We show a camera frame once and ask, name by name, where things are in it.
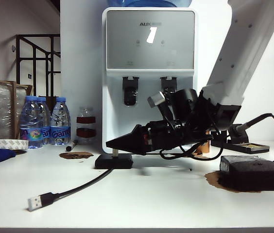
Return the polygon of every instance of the dispenser control panel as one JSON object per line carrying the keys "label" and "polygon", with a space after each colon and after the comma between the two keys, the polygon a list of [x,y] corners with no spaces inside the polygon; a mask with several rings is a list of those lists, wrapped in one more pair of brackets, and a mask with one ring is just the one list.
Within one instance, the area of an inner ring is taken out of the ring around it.
{"label": "dispenser control panel", "polygon": [[110,10],[108,69],[194,69],[192,11]]}

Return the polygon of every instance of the bottle cap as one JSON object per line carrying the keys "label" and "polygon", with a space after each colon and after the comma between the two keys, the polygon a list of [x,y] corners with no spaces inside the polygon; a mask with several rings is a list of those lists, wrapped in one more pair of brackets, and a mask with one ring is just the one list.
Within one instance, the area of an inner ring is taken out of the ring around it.
{"label": "bottle cap", "polygon": [[26,96],[26,101],[36,101],[36,96]]}
{"label": "bottle cap", "polygon": [[66,102],[66,97],[57,97],[56,102]]}
{"label": "bottle cap", "polygon": [[36,101],[38,101],[38,102],[45,102],[46,101],[46,97],[37,97]]}

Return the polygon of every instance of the black sponge block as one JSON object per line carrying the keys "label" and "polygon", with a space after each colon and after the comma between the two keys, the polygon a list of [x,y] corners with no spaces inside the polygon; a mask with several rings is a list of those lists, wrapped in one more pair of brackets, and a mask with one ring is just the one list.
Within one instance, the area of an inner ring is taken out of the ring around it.
{"label": "black sponge block", "polygon": [[238,191],[274,190],[274,162],[258,156],[222,156],[218,183]]}

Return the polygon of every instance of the usb connector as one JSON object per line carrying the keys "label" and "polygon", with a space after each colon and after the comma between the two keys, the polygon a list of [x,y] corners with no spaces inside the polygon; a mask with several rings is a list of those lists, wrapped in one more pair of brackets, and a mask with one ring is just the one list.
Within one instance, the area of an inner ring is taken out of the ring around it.
{"label": "usb connector", "polygon": [[58,194],[53,194],[53,193],[45,193],[35,198],[29,198],[28,210],[33,211],[41,207],[51,205],[58,198],[59,198]]}

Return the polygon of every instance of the black base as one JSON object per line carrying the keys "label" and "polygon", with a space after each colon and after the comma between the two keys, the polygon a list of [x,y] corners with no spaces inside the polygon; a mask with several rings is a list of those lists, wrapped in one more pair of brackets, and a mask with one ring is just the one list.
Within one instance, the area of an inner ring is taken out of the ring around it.
{"label": "black base", "polygon": [[[246,153],[246,154],[265,153],[265,152],[269,152],[270,150],[269,146],[254,144],[254,143],[249,143],[249,144],[255,145],[257,147],[251,148],[251,147],[242,146],[241,144],[237,145],[237,144],[231,144],[231,143],[224,143],[223,148]],[[211,141],[211,145],[214,147],[221,147],[221,142],[213,140]]]}
{"label": "black base", "polygon": [[131,154],[119,154],[117,157],[112,157],[108,154],[101,154],[95,161],[97,169],[131,169],[133,158]]}

